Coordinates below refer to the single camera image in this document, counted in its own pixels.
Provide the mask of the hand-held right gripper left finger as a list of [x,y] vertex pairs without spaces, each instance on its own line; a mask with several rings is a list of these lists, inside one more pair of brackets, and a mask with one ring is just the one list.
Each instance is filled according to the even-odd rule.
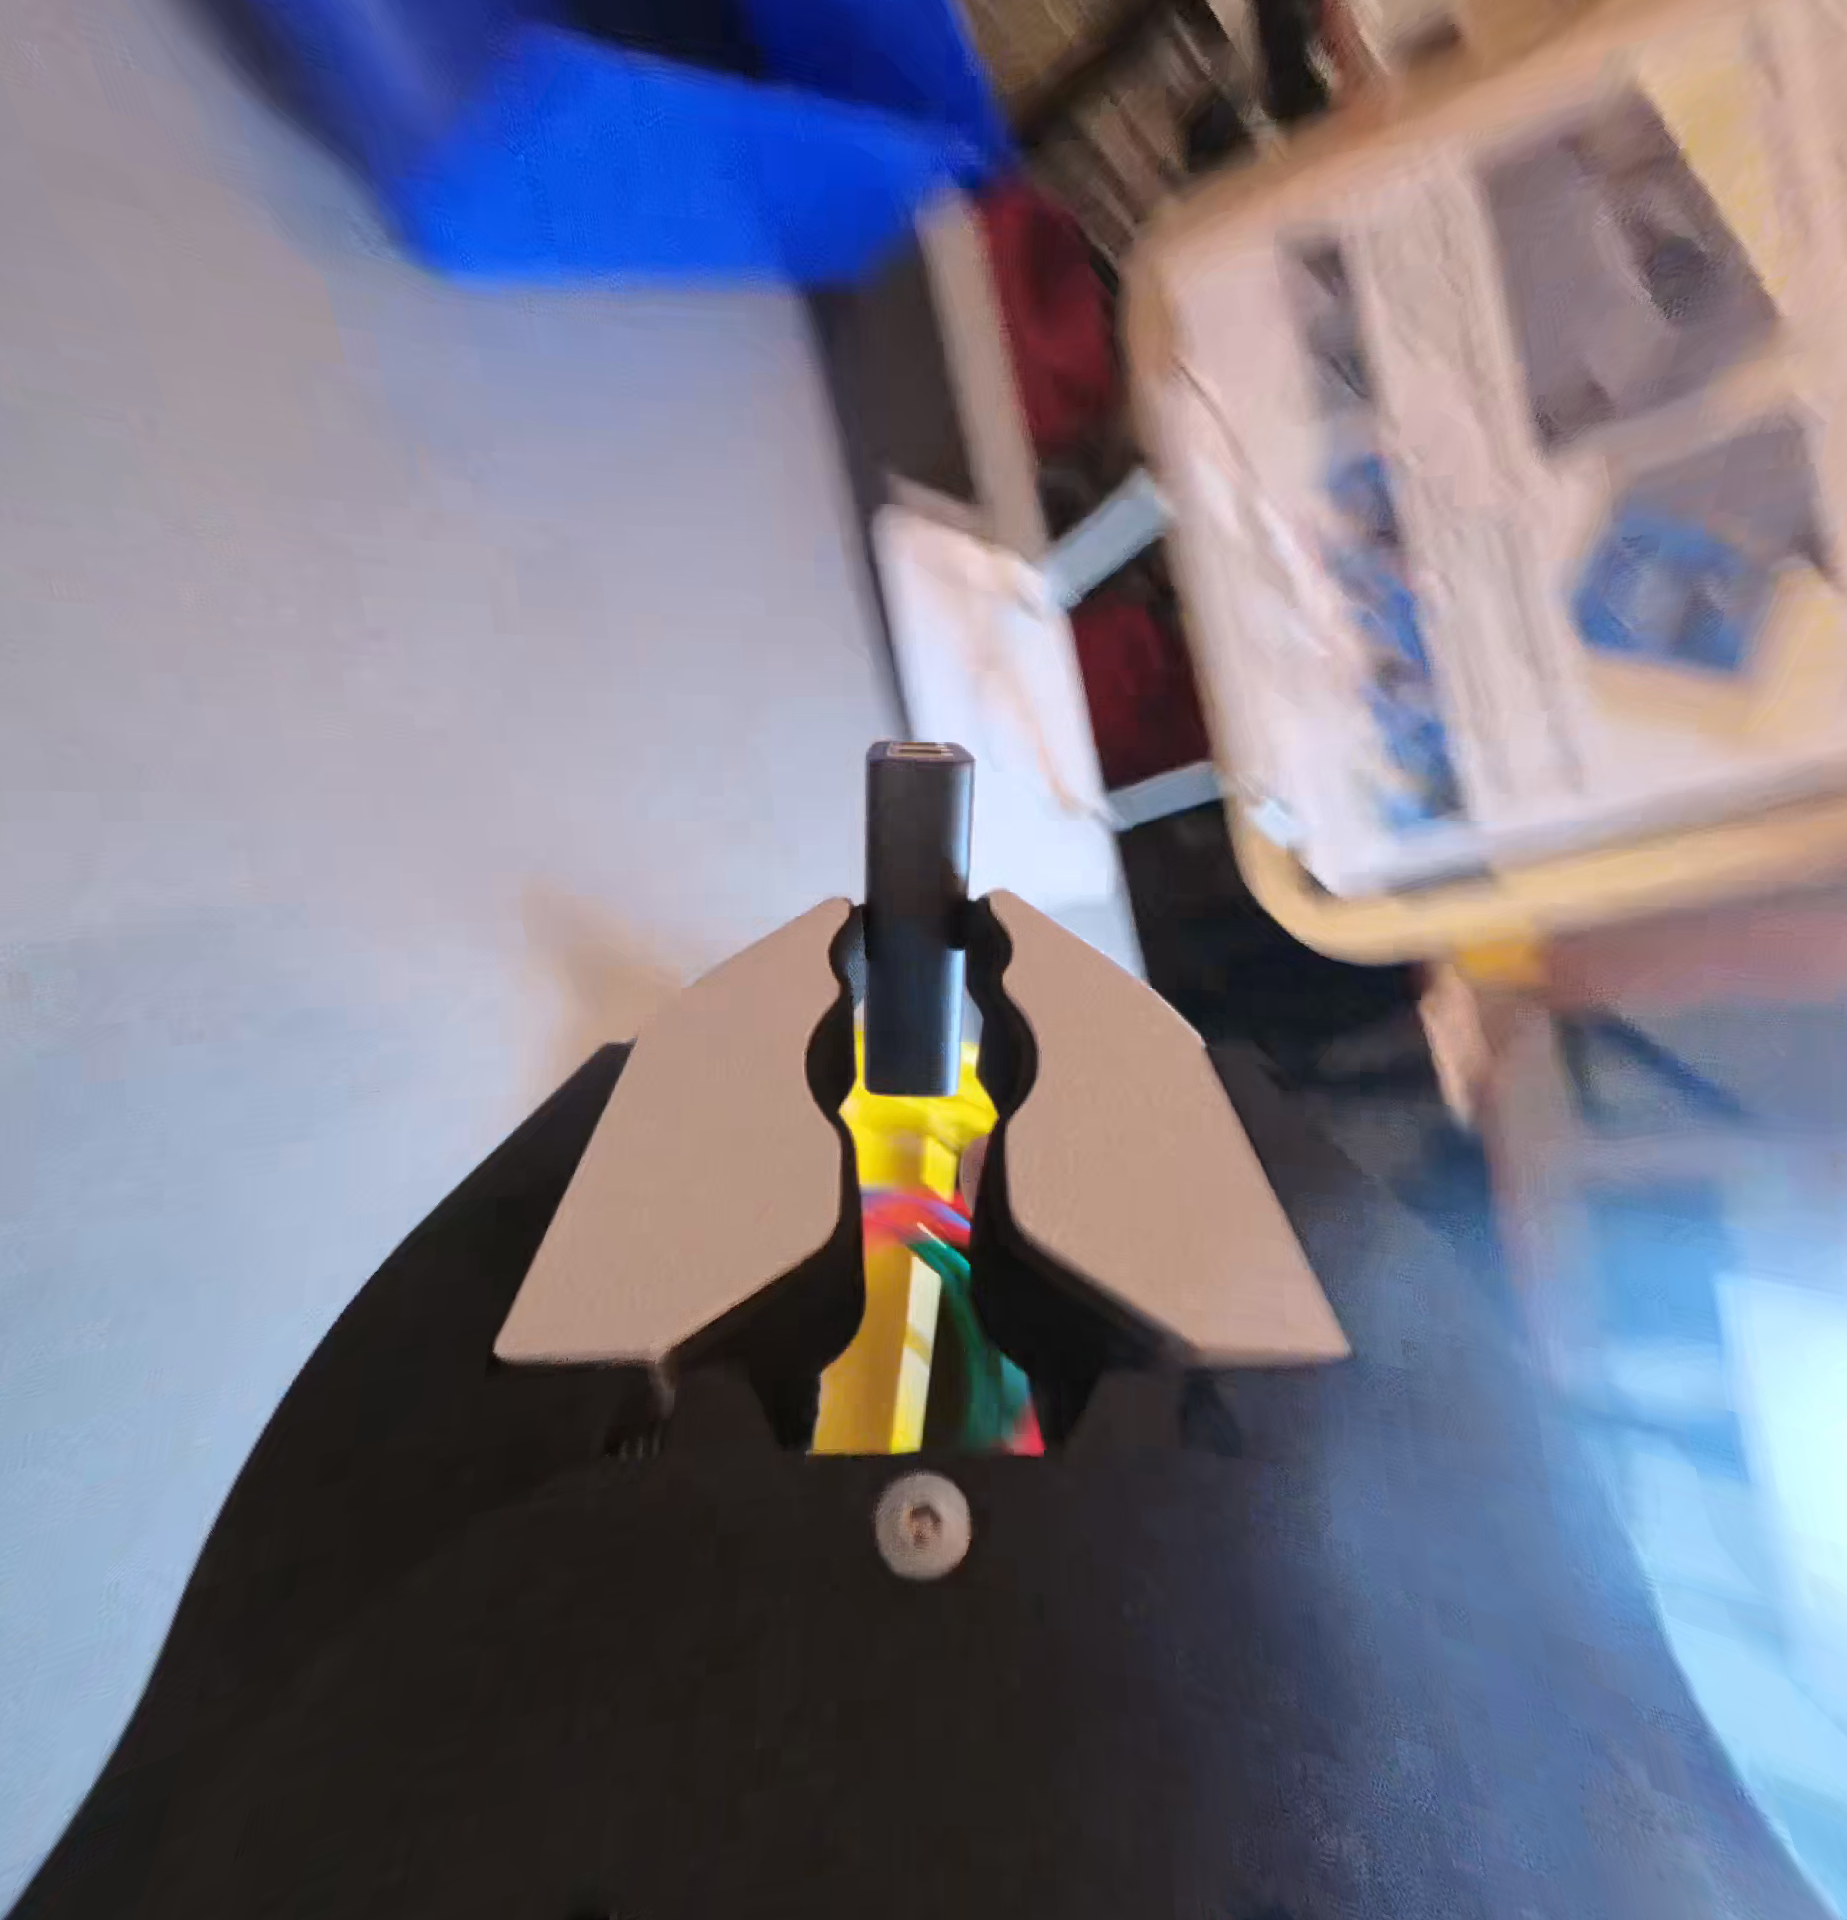
[[629,1043],[493,1341],[508,1370],[637,1370],[672,1404],[736,1374],[792,1453],[866,1311],[850,955],[819,899]]

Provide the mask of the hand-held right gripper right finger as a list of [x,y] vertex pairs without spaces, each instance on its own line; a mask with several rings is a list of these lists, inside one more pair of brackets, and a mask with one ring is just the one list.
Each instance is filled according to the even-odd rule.
[[1181,1422],[1195,1375],[1309,1374],[1353,1341],[1195,1028],[1018,893],[966,910],[997,1123],[968,1261],[1047,1453]]

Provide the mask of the yellow plastic bin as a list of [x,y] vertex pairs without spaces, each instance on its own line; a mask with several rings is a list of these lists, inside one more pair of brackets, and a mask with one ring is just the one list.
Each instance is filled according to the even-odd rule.
[[855,1144],[866,1307],[825,1372],[817,1453],[1044,1453],[1029,1381],[983,1330],[970,1235],[997,1108],[961,1042],[953,1096],[873,1096],[843,1116]]

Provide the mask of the black ethernet coupler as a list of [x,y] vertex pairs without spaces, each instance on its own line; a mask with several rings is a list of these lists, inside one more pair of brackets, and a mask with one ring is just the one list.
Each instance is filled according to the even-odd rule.
[[936,742],[866,759],[863,1084],[953,1096],[961,1069],[965,910],[975,762]]

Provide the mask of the red ribbed container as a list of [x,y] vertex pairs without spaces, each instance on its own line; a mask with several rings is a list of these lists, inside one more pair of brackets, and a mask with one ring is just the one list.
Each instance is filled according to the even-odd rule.
[[[1079,221],[1029,179],[980,199],[986,261],[1053,538],[1128,482],[1139,456],[1116,338],[1116,272]],[[1208,756],[1165,546],[1154,541],[1072,611],[1107,789]]]

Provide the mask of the white monitor stand base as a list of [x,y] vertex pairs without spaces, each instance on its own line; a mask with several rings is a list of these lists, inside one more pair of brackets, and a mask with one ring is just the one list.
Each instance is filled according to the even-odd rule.
[[1106,784],[1079,676],[1073,611],[1170,527],[1138,467],[1045,554],[1024,558],[978,509],[891,478],[869,552],[909,717],[973,753],[1013,833],[1116,833],[1224,798],[1211,760]]

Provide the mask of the standing poster board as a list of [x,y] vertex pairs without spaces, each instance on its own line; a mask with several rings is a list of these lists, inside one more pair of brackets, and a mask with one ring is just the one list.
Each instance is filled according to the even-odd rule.
[[1847,876],[1847,4],[1455,4],[1124,269],[1231,848],[1414,962]]

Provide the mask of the blue plastic bin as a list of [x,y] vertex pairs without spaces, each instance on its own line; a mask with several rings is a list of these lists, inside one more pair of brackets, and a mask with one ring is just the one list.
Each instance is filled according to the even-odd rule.
[[1013,157],[958,4],[216,14],[400,251],[468,281],[848,283]]

